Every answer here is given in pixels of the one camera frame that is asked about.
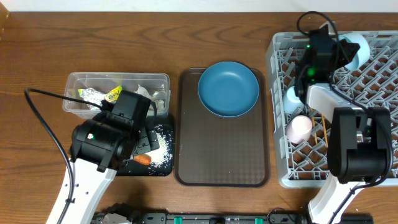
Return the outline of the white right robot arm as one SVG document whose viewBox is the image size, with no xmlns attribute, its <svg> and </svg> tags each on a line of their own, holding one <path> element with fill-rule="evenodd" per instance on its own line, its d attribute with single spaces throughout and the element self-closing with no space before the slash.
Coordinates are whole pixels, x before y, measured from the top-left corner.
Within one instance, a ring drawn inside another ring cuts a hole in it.
<svg viewBox="0 0 398 224">
<path fill-rule="evenodd" d="M 308 203 L 304 223 L 339 223 L 354 197 L 383 183 L 393 162 L 390 112 L 360 105 L 333 86 L 334 72 L 353 61 L 364 45 L 330 34 L 334 24 L 305 33 L 308 44 L 296 66 L 295 94 L 331 122 L 330 173 Z"/>
</svg>

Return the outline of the light blue rice bowl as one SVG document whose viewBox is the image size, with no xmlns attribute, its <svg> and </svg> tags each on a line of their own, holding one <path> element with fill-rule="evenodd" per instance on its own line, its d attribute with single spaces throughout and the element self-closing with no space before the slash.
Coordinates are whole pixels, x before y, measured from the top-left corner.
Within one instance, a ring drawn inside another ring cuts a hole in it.
<svg viewBox="0 0 398 224">
<path fill-rule="evenodd" d="M 371 51 L 367 40 L 359 32 L 350 32 L 347 34 L 339 35 L 338 40 L 345 39 L 349 43 L 359 44 L 359 50 L 354 56 L 353 60 L 345 65 L 350 71 L 355 71 L 364 65 L 370 58 Z"/>
</svg>

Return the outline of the orange carrot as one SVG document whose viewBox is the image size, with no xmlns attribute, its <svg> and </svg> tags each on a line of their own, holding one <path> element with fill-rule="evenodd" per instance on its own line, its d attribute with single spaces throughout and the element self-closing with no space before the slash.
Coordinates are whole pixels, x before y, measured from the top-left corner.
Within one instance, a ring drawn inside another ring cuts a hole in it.
<svg viewBox="0 0 398 224">
<path fill-rule="evenodd" d="M 151 156 L 148 156 L 147 154 L 136 155 L 133 157 L 133 160 L 145 166 L 150 165 L 152 162 Z"/>
</svg>

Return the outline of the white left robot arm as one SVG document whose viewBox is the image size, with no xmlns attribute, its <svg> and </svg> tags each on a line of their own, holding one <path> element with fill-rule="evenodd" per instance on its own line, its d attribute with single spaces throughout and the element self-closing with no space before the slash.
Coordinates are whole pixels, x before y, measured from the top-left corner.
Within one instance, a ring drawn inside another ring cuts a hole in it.
<svg viewBox="0 0 398 224">
<path fill-rule="evenodd" d="M 114 104 L 102 104 L 72 132 L 67 170 L 48 223 L 90 223 L 124 162 L 159 148 L 155 119 L 147 117 L 156 107 L 153 101 L 123 90 Z"/>
</svg>

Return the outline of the dark blue plate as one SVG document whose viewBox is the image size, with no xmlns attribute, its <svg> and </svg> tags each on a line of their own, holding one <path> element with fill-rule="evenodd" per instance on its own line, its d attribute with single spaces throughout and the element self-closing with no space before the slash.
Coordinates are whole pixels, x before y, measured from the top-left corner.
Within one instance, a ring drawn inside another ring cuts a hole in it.
<svg viewBox="0 0 398 224">
<path fill-rule="evenodd" d="M 232 61 L 218 62 L 201 74 L 198 97 L 213 114 L 226 118 L 246 114 L 257 103 L 260 88 L 247 66 Z"/>
</svg>

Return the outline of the light blue cup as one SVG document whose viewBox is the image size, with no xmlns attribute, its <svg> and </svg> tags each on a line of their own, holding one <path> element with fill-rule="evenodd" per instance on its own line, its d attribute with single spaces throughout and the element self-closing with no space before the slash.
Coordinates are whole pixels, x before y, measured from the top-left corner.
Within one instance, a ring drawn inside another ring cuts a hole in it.
<svg viewBox="0 0 398 224">
<path fill-rule="evenodd" d="M 292 114 L 296 109 L 304 109 L 305 105 L 295 95 L 294 87 L 290 87 L 283 96 L 283 107 L 287 114 Z"/>
</svg>

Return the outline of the pink cup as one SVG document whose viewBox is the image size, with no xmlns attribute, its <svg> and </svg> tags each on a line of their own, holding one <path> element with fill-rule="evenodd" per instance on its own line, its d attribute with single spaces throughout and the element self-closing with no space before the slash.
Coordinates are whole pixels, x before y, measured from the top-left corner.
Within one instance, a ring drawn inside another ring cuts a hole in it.
<svg viewBox="0 0 398 224">
<path fill-rule="evenodd" d="M 312 132 L 312 120 L 304 115 L 298 115 L 287 125 L 287 139 L 294 143 L 300 144 L 308 141 Z"/>
</svg>

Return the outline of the brown serving tray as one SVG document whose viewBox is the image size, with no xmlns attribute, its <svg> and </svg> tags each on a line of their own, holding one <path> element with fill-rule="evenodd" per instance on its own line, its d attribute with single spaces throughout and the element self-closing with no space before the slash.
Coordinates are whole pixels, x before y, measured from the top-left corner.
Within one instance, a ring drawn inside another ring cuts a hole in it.
<svg viewBox="0 0 398 224">
<path fill-rule="evenodd" d="M 176 180 L 186 186 L 262 187 L 271 175 L 265 93 L 242 116 L 217 116 L 198 97 L 203 71 L 189 68 L 179 78 Z"/>
</svg>

